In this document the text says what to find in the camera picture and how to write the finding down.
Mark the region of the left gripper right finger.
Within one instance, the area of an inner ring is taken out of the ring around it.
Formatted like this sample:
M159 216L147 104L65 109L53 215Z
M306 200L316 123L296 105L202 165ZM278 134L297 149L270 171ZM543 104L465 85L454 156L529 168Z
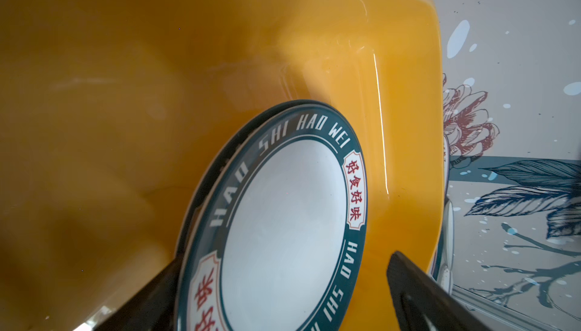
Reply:
M391 255L386 275L401 330L488 330L402 252Z

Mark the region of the green rim plate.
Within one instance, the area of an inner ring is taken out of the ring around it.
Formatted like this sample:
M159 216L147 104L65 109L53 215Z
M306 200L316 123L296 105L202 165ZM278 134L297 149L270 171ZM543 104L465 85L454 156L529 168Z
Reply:
M287 103L241 143L189 232L177 330L338 330L366 241L366 164L323 103Z
M235 154L240 145L254 133L261 125L269 121L274 116L289 110L290 108L303 105L321 105L328 108L333 106L317 101L317 100L291 100L280 103L266 111L254 116L249 122L241 127L231 139L222 147L218 154L214 157L207 170L201 177L195 191L192 193L191 201L183 218L182 226L176 243L175 256L183 255L188 244L188 238L192 232L193 222L198 212L198 208L203 205L204 200L210 193L213 185L217 181L223 168L228 163L230 158Z

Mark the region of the green rim plate front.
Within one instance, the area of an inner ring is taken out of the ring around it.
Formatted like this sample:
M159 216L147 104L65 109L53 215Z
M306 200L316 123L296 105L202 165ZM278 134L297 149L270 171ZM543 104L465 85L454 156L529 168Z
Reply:
M338 330L366 241L366 164L323 103L287 103L241 143L189 232L177 330Z

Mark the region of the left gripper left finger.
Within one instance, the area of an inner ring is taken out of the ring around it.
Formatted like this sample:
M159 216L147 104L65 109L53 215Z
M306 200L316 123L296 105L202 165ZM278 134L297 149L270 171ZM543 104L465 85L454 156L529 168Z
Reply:
M181 266L178 256L95 330L171 330Z

